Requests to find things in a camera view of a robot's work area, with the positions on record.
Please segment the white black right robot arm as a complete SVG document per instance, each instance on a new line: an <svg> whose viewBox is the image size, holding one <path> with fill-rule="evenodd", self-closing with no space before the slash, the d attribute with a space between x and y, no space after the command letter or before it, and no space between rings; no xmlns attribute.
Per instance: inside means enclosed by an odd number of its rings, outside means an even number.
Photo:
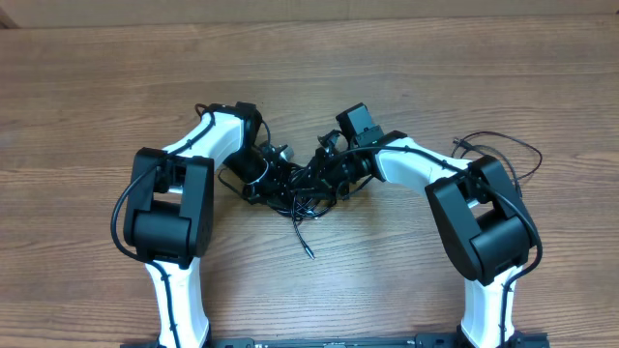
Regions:
<svg viewBox="0 0 619 348"><path fill-rule="evenodd" d="M540 237L502 163L489 155L445 157L396 130L346 137L351 147L324 147L293 178L293 197L334 201L366 177L416 191L427 200L445 252L464 278L464 313L456 331L417 333L399 346L548 346L546 334L523 333L513 324L516 282L539 265L528 255Z"/></svg>

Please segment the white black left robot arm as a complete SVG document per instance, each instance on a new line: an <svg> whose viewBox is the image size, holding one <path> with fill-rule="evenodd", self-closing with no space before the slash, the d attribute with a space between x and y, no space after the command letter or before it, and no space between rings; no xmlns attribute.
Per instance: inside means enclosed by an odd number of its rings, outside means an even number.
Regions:
<svg viewBox="0 0 619 348"><path fill-rule="evenodd" d="M269 141L256 145L267 127L257 107L238 101L194 109L199 123L181 140L136 152L110 219L113 243L144 264L153 281L161 322L153 347L210 344L199 267L213 230L216 170L224 166L245 184L243 200L285 208L276 175L285 160Z"/></svg>

